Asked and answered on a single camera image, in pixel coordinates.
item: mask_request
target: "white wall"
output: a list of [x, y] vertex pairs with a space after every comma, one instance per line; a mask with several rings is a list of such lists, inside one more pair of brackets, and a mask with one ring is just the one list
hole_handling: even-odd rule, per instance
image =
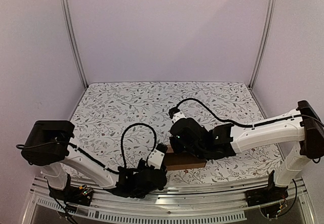
[[268, 0], [69, 0], [92, 82], [250, 79]]
[[[277, 0], [255, 93], [269, 116], [308, 100], [324, 120], [324, 0]], [[291, 145], [282, 146], [285, 153]], [[302, 176], [324, 223], [324, 161]]]
[[21, 157], [39, 119], [67, 119], [83, 88], [60, 0], [0, 0], [0, 222], [18, 223], [36, 168]]

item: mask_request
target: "brown box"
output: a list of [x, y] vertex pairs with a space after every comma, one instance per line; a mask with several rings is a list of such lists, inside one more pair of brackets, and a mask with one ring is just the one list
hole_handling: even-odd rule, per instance
[[205, 167], [206, 162], [205, 159], [198, 159], [187, 152], [175, 154], [170, 145], [164, 156], [164, 164], [168, 171]]

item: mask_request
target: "floral tablecloth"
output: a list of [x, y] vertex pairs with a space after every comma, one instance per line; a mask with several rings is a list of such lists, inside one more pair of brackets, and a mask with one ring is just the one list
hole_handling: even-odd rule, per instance
[[[197, 98], [219, 117], [242, 123], [262, 119], [249, 90], [243, 83], [227, 82], [121, 82], [94, 83], [83, 96], [72, 123], [82, 146], [97, 155], [112, 169], [122, 165], [120, 136], [135, 122], [151, 125], [158, 143], [168, 144], [172, 125], [168, 110], [181, 99]], [[201, 105], [185, 102], [180, 109], [206, 129], [217, 122]], [[141, 126], [132, 128], [125, 137], [128, 167], [136, 167], [146, 158], [153, 145], [153, 134]], [[211, 160], [204, 168], [168, 172], [168, 185], [216, 183], [260, 177], [281, 164], [276, 145], [250, 149], [234, 157]], [[79, 172], [65, 167], [75, 177]]]

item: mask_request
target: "leaf pattern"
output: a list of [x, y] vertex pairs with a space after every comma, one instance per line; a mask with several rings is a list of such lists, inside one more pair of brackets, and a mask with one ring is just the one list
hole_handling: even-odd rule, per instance
[[[110, 168], [123, 161], [120, 137], [136, 122], [151, 125], [159, 143], [169, 143], [171, 120], [168, 110], [185, 98], [197, 98], [221, 118], [242, 123], [262, 119], [262, 115], [243, 83], [228, 82], [122, 82], [94, 83], [89, 86], [71, 122], [82, 147], [97, 155]], [[195, 118], [206, 129], [220, 124], [196, 102], [180, 106], [187, 117]], [[124, 148], [128, 167], [136, 167], [153, 145], [153, 133], [142, 126], [130, 129]], [[211, 160], [205, 168], [169, 171], [168, 185], [192, 185], [234, 181], [269, 174], [282, 162], [276, 145], [250, 149], [234, 157]], [[64, 166], [74, 177], [81, 173]]]

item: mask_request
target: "robotic arm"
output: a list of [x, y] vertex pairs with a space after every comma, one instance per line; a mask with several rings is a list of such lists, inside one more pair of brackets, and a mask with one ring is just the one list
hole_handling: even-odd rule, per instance
[[164, 144], [158, 144], [147, 161], [141, 159], [137, 168], [120, 166], [116, 171], [83, 149], [74, 137], [73, 130], [74, 125], [69, 121], [37, 121], [26, 144], [20, 146], [21, 155], [29, 164], [41, 167], [51, 197], [87, 206], [92, 199], [92, 188], [70, 185], [71, 178], [64, 172], [61, 163], [83, 173], [117, 196], [144, 198], [149, 192], [162, 190], [166, 185], [163, 158], [167, 147]]
[[[259, 146], [297, 142], [282, 165], [269, 175], [267, 187], [246, 192], [249, 206], [288, 197], [287, 188], [291, 180], [309, 161], [324, 156], [323, 123], [307, 101], [298, 102], [297, 109], [277, 117], [249, 125], [229, 120], [231, 123], [216, 126], [210, 131], [194, 119], [186, 118], [178, 107], [172, 108], [169, 115], [173, 122], [170, 142], [174, 152], [187, 151], [202, 159], [217, 160]], [[275, 211], [268, 218], [277, 215]]]

